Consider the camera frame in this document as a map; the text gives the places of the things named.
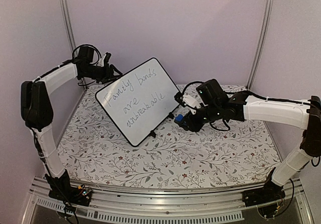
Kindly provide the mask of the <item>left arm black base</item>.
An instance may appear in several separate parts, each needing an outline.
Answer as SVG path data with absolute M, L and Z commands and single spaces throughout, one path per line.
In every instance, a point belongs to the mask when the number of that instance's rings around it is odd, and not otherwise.
M 50 185 L 50 198 L 71 204 L 89 206 L 92 197 L 91 189 L 85 186 L 80 188 L 71 186 L 70 177 L 66 170 L 61 177 L 52 177 L 45 174 L 45 179 Z

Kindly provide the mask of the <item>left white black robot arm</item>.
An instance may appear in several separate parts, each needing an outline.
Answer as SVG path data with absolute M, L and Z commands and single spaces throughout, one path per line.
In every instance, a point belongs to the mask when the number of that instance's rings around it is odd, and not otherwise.
M 60 179 L 66 170 L 53 138 L 53 108 L 50 95 L 72 79 L 91 78 L 105 84 L 120 78 L 122 73 L 114 66 L 97 66 L 84 60 L 67 60 L 47 73 L 21 85 L 21 116 L 34 138 L 38 156 L 46 173 Z

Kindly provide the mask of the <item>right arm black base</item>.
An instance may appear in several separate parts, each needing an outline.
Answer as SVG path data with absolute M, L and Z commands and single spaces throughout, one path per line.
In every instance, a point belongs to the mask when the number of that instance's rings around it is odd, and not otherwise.
M 283 187 L 267 181 L 262 187 L 242 192 L 246 207 L 256 206 L 258 213 L 265 219 L 276 217 L 285 198 Z

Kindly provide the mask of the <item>blue whiteboard eraser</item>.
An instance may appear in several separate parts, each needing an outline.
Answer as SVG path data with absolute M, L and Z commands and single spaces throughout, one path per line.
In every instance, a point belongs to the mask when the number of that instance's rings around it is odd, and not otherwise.
M 179 114 L 175 117 L 174 122 L 178 125 L 181 125 L 184 123 L 184 116 L 182 114 Z

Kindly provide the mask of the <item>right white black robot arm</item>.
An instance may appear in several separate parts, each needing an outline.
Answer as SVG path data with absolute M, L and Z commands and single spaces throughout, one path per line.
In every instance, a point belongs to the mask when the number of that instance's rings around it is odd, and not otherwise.
M 294 148 L 280 165 L 275 167 L 260 189 L 259 197 L 270 202 L 295 173 L 299 172 L 310 160 L 320 156 L 320 98 L 283 100 L 259 98 L 248 91 L 238 92 L 231 97 L 223 94 L 214 97 L 200 90 L 202 103 L 185 94 L 181 102 L 190 110 L 187 114 L 175 117 L 175 123 L 186 131 L 198 132 L 204 124 L 217 120 L 226 123 L 235 121 L 266 121 L 286 124 L 303 130 L 302 142 Z

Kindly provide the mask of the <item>white whiteboard black frame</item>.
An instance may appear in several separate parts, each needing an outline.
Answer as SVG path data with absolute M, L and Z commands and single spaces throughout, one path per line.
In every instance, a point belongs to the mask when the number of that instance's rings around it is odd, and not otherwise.
M 179 106 L 178 87 L 156 58 L 98 90 L 95 98 L 128 143 L 139 146 Z

